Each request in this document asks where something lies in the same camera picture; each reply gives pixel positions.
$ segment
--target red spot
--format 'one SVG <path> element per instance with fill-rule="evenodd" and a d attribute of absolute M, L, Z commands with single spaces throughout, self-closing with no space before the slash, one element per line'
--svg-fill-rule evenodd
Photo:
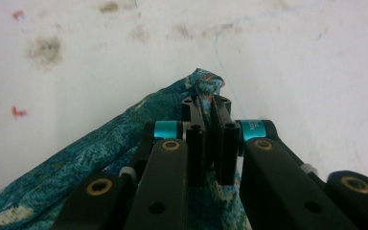
<path fill-rule="evenodd" d="M 16 117 L 23 117 L 27 114 L 26 110 L 17 110 L 15 106 L 11 107 L 11 114 Z"/>
<path fill-rule="evenodd" d="M 16 11 L 12 14 L 12 16 L 13 16 L 14 19 L 16 19 L 18 21 L 19 17 L 23 19 L 24 14 L 25 13 L 23 11 Z"/>

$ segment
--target crumpled fabric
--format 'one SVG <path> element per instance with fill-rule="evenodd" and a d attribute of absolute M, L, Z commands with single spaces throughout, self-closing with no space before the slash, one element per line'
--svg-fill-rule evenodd
<path fill-rule="evenodd" d="M 206 123 L 211 99 L 219 94 L 221 77 L 196 69 L 145 97 L 126 112 L 19 177 L 0 191 L 0 229 L 50 229 L 67 196 L 90 174 L 114 173 L 127 165 L 148 121 L 181 119 L 181 101 L 198 95 Z M 189 229 L 250 229 L 235 186 L 220 186 L 214 171 L 205 188 L 189 190 Z"/>

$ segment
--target white background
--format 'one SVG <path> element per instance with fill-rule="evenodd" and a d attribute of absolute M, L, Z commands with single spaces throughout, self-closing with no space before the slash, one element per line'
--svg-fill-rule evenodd
<path fill-rule="evenodd" d="M 0 0 L 0 189 L 197 67 L 321 178 L 368 175 L 368 1 Z"/>

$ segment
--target blue cloth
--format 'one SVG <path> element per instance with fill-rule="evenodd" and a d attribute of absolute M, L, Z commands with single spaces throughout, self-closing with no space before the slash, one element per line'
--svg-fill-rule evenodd
<path fill-rule="evenodd" d="M 202 69 L 145 97 L 125 113 L 80 138 L 0 192 L 0 229 L 49 229 L 66 197 L 90 174 L 119 173 L 135 152 L 148 121 L 181 119 L 181 101 L 198 95 L 209 123 L 210 102 L 224 81 Z M 250 228 L 236 186 L 191 189 L 190 229 Z"/>

